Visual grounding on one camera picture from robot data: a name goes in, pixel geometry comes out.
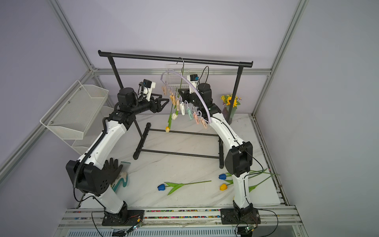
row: white platform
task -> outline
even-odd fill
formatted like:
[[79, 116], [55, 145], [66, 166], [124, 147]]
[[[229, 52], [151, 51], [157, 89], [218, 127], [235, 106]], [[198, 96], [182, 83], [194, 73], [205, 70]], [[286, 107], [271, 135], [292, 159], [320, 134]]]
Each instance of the white platform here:
[[[139, 115], [138, 124], [143, 132], [147, 122], [152, 129], [165, 129], [168, 115]], [[231, 124], [232, 129], [244, 140], [253, 145], [253, 156], [266, 168], [258, 140], [248, 114], [236, 114]], [[190, 121], [188, 115], [179, 116], [172, 122], [172, 130], [213, 133], [211, 128], [204, 129], [194, 120]], [[220, 185], [226, 183], [218, 178], [219, 174], [226, 173], [226, 168], [219, 168], [219, 160], [212, 158], [190, 157], [180, 155], [167, 155], [151, 152], [141, 152], [137, 160], [133, 159], [137, 145], [140, 141], [134, 125], [118, 141], [110, 157], [120, 161], [131, 162], [128, 171], [128, 185], [119, 187], [117, 195], [129, 207], [231, 207], [233, 206], [234, 188], [221, 191]], [[149, 131], [144, 149], [174, 151], [193, 154], [218, 156], [218, 137], [187, 135], [180, 133], [166, 133]], [[253, 160], [251, 170], [261, 170]], [[261, 174], [249, 179], [249, 185], [255, 185], [267, 178], [268, 174]], [[170, 195], [171, 187], [165, 191], [158, 191], [157, 186], [164, 182], [190, 183], [212, 180], [212, 182], [185, 185]], [[279, 205], [280, 200], [272, 179], [268, 179], [250, 192], [250, 198], [255, 206]], [[93, 199], [84, 201], [81, 208], [101, 208]]]

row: black mounting bracket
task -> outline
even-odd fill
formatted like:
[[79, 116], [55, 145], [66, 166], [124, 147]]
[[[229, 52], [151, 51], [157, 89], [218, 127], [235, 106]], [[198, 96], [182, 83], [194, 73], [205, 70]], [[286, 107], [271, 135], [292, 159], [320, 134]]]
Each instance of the black mounting bracket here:
[[128, 205], [124, 202], [119, 213], [104, 211], [102, 226], [135, 226], [143, 220], [144, 213], [144, 210], [128, 210]]
[[233, 201], [234, 209], [221, 209], [221, 223], [222, 224], [260, 224], [260, 216], [258, 209], [247, 206], [245, 208], [239, 209]]

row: blue tulip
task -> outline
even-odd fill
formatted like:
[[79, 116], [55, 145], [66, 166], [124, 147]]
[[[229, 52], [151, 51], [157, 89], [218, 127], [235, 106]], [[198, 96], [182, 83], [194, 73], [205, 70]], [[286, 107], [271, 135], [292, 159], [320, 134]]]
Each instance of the blue tulip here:
[[158, 190], [159, 191], [163, 191], [165, 189], [166, 189], [166, 187], [164, 186], [164, 184], [161, 184], [161, 185], [158, 186]]
[[225, 180], [226, 179], [226, 174], [220, 174], [218, 176], [219, 179]]

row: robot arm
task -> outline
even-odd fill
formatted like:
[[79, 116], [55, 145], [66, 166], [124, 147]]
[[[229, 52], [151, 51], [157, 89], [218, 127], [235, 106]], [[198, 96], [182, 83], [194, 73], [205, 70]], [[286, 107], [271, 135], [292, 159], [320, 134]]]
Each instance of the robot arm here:
[[107, 160], [109, 153], [126, 133], [133, 122], [136, 114], [150, 110], [153, 113], [160, 112], [169, 99], [162, 95], [152, 94], [155, 83], [149, 80], [141, 82], [141, 93], [137, 94], [133, 88], [123, 88], [118, 93], [118, 103], [113, 113], [103, 119], [103, 132], [96, 138], [91, 148], [80, 156], [77, 161], [70, 160], [66, 170], [70, 176], [74, 188], [84, 193], [91, 193], [106, 208], [105, 214], [108, 219], [115, 220], [115, 224], [123, 224], [127, 219], [127, 205], [120, 200], [110, 187], [122, 165], [111, 158]]
[[253, 211], [247, 183], [250, 166], [252, 165], [253, 146], [250, 142], [244, 142], [229, 126], [221, 114], [221, 110], [213, 103], [210, 85], [207, 83], [196, 85], [198, 93], [192, 93], [190, 89], [179, 89], [179, 94], [183, 100], [189, 101], [189, 103], [198, 107], [204, 119], [210, 122], [209, 125], [220, 136], [224, 146], [229, 149], [225, 158], [225, 167], [232, 175], [234, 183], [235, 197], [233, 205], [235, 214], [241, 218]]

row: black glove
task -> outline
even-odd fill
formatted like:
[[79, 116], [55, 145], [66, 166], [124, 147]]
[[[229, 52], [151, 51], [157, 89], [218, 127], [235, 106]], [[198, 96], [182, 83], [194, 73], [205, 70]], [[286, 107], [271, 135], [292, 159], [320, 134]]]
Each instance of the black glove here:
[[119, 173], [121, 172], [122, 165], [118, 166], [118, 159], [113, 158], [109, 159], [109, 162], [106, 160], [103, 166], [103, 171], [109, 176], [109, 183], [112, 184]]

